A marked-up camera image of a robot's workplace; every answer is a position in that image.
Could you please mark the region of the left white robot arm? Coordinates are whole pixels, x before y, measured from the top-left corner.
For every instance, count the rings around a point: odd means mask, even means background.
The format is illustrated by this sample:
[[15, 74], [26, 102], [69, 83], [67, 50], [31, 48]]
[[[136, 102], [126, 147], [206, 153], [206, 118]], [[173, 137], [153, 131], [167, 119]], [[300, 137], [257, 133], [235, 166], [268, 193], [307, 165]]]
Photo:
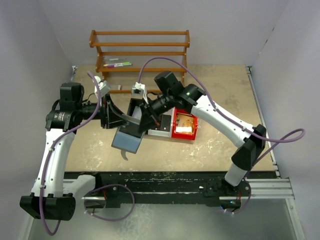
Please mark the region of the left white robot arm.
[[67, 188], [63, 187], [65, 168], [77, 130], [91, 120], [100, 120], [101, 127], [113, 129], [129, 124], [124, 113], [110, 97], [110, 85], [100, 82], [94, 89], [97, 102], [84, 100], [84, 87], [77, 82], [60, 86], [60, 98], [46, 116], [45, 149], [38, 176], [30, 195], [20, 198], [20, 207], [38, 220], [69, 221], [76, 201], [89, 193], [103, 191], [101, 174], [83, 172]]

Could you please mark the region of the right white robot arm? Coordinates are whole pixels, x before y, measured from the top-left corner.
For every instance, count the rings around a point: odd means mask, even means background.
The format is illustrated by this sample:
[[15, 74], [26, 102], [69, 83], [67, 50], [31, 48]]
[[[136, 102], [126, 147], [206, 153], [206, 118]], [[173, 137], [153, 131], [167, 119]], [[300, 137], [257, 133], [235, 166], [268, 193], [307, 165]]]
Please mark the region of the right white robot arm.
[[211, 102], [208, 94], [195, 84], [184, 87], [171, 71], [159, 73], [154, 81], [162, 95], [140, 105], [139, 133], [160, 126], [161, 115], [172, 108], [183, 110], [209, 123], [237, 147], [222, 183], [226, 195], [235, 195], [240, 190], [240, 182], [265, 149], [266, 128], [261, 124], [253, 126], [235, 117]]

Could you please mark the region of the grey card holder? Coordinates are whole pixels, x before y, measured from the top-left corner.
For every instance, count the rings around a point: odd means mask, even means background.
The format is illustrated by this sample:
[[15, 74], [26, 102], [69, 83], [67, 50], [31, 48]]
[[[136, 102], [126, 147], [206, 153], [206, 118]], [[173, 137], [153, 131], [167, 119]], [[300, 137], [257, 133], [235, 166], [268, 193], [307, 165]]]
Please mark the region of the grey card holder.
[[130, 122], [128, 125], [118, 127], [111, 146], [120, 150], [120, 154], [125, 161], [128, 161], [126, 153], [136, 154], [142, 142], [144, 132], [139, 133], [139, 125]]

